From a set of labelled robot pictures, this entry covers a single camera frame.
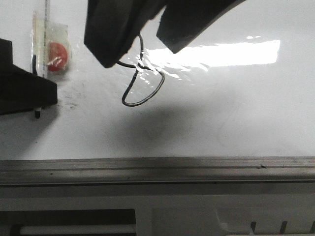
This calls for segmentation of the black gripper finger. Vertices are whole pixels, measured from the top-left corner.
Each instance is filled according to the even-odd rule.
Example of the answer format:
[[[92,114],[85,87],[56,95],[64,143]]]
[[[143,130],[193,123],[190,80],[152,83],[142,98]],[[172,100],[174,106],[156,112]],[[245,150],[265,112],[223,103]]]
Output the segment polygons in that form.
[[[0,114],[55,105],[57,84],[13,64],[12,42],[0,40]]]

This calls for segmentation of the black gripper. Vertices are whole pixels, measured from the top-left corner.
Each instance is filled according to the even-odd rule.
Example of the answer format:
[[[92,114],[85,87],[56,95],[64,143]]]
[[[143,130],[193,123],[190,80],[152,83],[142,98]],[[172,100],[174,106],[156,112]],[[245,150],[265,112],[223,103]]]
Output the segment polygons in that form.
[[[146,23],[163,8],[157,38],[181,51],[242,0],[89,0],[84,44],[105,68],[131,48]]]

